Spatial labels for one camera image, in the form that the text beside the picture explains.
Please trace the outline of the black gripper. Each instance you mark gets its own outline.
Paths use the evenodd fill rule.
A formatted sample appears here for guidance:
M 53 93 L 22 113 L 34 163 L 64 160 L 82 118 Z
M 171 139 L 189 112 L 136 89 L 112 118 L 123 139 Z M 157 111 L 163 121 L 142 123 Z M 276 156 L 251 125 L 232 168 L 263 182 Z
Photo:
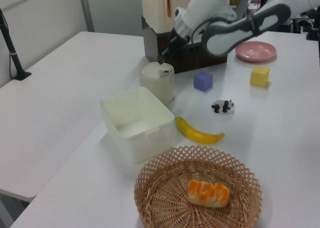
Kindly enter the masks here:
M 163 64 L 165 60 L 174 55 L 177 51 L 182 49 L 187 44 L 187 41 L 184 38 L 181 38 L 179 35 L 170 34 L 168 37 L 167 48 L 157 55 L 157 62 Z

